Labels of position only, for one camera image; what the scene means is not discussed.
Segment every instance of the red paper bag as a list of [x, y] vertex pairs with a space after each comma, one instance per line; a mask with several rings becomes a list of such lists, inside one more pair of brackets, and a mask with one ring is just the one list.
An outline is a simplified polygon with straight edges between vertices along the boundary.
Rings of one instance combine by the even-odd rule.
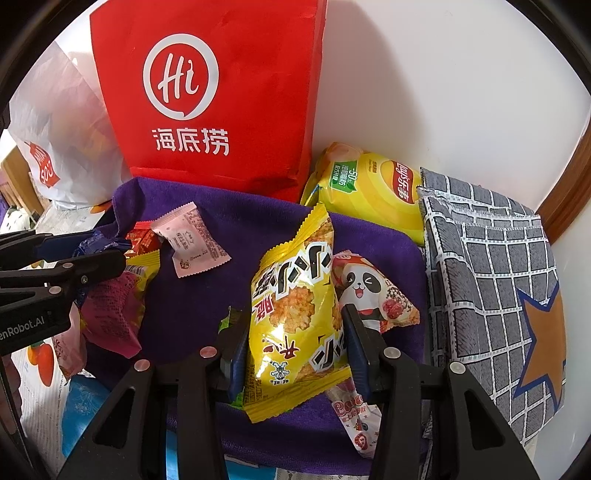
[[297, 202], [326, 0], [109, 0], [90, 17], [132, 174]]

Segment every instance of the white wall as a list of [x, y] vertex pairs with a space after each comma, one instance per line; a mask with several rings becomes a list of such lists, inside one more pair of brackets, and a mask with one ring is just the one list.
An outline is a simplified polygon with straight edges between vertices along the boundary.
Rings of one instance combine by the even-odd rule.
[[[92, 84], [88, 14], [58, 43]], [[585, 129], [591, 100], [528, 20], [504, 0], [330, 0], [327, 14], [316, 153], [350, 142], [540, 204]], [[554, 249], [568, 380], [564, 408], [538, 437], [542, 480], [556, 480], [591, 432], [590, 235], [588, 206]]]
[[591, 203], [554, 244], [566, 323], [564, 406], [538, 435], [534, 465], [541, 480], [556, 480], [591, 432]]

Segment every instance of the pink snack bag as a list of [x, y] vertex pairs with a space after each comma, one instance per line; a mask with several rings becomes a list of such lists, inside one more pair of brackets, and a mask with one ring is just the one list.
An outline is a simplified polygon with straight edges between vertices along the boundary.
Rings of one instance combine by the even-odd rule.
[[131, 358], [141, 350], [138, 332], [144, 319], [148, 283], [160, 269], [160, 252], [128, 258], [117, 278], [92, 288], [82, 305], [86, 339], [106, 350]]
[[151, 228], [173, 247], [174, 269], [179, 278], [210, 270], [231, 260], [230, 255], [212, 238], [193, 202], [160, 217]]

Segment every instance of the white plastic bag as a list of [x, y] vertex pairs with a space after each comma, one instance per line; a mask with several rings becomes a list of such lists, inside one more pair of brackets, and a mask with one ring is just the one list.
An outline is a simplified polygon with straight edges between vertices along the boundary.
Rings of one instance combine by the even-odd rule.
[[98, 205], [131, 178], [104, 103], [57, 43], [18, 87], [10, 114], [8, 131], [56, 206]]

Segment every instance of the green label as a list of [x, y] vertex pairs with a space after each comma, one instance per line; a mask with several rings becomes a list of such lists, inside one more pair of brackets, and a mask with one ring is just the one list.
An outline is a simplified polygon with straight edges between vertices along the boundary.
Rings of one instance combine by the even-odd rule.
[[330, 175], [330, 188], [345, 193], [356, 192], [357, 160], [336, 162]]

